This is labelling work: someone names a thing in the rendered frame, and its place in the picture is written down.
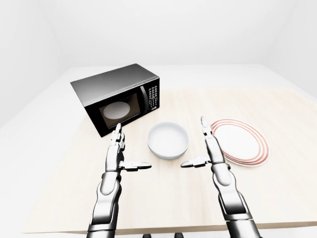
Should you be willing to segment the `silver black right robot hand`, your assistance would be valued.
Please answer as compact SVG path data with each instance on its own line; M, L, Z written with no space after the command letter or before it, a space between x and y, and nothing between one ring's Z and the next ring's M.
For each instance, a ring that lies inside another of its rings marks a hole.
M215 176L214 183L218 186L218 190L237 191L235 176L230 171L230 166L225 163L219 142L213 135L211 125L204 116L201 116L201 125L209 157L196 157L195 159L183 162L181 167L199 168L204 167L207 163L211 163L211 171Z

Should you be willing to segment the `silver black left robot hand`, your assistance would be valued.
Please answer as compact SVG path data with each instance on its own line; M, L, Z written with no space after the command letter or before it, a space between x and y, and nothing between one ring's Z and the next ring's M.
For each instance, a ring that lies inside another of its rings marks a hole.
M111 134L111 144L106 155L106 171L102 175L101 193L109 195L115 187L115 182L119 181L122 170L134 172L152 167L147 162L125 161L123 151L125 149L125 135L122 132L122 125L118 123Z

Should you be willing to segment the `white plate with red rings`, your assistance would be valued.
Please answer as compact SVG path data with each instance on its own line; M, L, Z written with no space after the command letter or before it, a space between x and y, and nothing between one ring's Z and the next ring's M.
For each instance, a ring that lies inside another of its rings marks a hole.
M225 158L235 164L257 167L270 158L270 147L258 130L236 119L220 119L211 124L213 136Z

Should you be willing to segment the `white bowl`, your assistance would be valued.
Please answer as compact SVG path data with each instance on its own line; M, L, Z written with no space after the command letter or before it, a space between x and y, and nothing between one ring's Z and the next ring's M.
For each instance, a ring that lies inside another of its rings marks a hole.
M160 159L175 160L189 147L188 132L179 124L164 121L155 124L148 132L150 151Z

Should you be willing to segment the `white microwave turntable plate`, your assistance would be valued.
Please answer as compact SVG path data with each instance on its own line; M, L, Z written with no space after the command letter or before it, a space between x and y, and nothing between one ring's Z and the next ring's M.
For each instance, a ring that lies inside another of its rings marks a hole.
M120 119L129 112L130 106L126 102L114 102L104 108L103 115L108 119Z

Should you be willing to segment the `black and silver microwave oven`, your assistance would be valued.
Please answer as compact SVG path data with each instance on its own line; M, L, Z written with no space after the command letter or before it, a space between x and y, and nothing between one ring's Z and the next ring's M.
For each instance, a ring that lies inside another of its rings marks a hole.
M159 77L138 64L79 79L71 86L101 137L118 123L126 125L159 108ZM114 102L126 102L128 115L106 118L103 110Z

